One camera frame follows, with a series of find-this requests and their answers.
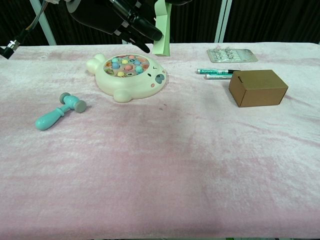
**marker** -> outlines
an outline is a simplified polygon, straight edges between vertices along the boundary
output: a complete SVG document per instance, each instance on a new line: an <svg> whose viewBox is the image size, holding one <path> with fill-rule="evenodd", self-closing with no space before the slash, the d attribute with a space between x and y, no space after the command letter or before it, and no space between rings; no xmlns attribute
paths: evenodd
<svg viewBox="0 0 320 240"><path fill-rule="evenodd" d="M232 74L222 74L222 75L211 75L211 74L206 74L205 79L216 79L216 80L222 80L222 79L231 79Z"/></svg>
<svg viewBox="0 0 320 240"><path fill-rule="evenodd" d="M198 68L196 70L197 74L221 74L221 75L225 75L225 74L233 74L234 71L240 71L240 70L218 70L218 69L208 69L208 68Z"/></svg>

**toy ear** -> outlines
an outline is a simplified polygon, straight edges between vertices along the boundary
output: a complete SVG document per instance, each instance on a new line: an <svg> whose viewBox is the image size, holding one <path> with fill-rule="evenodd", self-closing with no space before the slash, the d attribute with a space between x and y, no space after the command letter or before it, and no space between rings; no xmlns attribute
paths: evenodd
<svg viewBox="0 0 320 240"><path fill-rule="evenodd" d="M95 74L99 65L104 63L105 61L105 56L102 53L98 53L86 62L86 69L88 69L90 73Z"/></svg>

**pink fuzzy fabric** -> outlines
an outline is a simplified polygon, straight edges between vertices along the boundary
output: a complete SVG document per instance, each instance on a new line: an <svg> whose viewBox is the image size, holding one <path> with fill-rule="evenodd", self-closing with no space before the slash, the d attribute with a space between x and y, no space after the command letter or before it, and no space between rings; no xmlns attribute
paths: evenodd
<svg viewBox="0 0 320 240"><path fill-rule="evenodd" d="M214 64L215 43L172 44L168 83L116 103L86 61L133 45L20 47L0 58L0 239L320 236L320 45L223 43L255 63ZM272 69L280 105L239 108L197 68ZM87 102L46 131L69 92Z"/></svg>

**teal toy hammer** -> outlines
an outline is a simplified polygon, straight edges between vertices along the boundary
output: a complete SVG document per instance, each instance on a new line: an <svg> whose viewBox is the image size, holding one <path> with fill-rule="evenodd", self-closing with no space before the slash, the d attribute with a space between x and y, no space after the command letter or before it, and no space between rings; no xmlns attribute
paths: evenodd
<svg viewBox="0 0 320 240"><path fill-rule="evenodd" d="M87 108L85 101L79 100L79 98L70 95L68 92L64 92L60 95L60 103L64 105L57 107L52 112L49 112L36 120L35 127L37 129L44 131L50 128L60 117L63 117L65 112L69 109L75 110L77 113L82 113Z"/></svg>

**cardboard box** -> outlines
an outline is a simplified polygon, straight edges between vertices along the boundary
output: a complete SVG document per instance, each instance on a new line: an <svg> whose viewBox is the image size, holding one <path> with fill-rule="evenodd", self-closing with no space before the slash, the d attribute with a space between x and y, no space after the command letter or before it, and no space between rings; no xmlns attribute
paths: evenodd
<svg viewBox="0 0 320 240"><path fill-rule="evenodd" d="M280 104L288 86L272 70L233 72L229 91L239 107Z"/></svg>

